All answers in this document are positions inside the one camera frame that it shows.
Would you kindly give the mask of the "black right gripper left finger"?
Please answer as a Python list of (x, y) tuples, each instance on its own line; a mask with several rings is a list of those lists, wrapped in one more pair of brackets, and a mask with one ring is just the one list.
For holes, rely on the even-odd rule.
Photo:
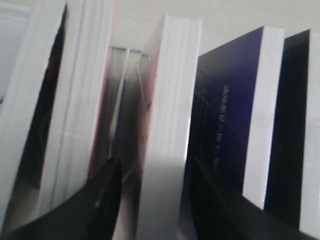
[(122, 193), (122, 164), (109, 159), (72, 197), (2, 240), (110, 240)]

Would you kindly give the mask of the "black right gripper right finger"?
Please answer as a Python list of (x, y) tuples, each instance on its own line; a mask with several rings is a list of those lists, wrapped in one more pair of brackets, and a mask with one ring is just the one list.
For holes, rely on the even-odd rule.
[(210, 165), (194, 161), (194, 226), (200, 240), (309, 240), (310, 236), (259, 209)]

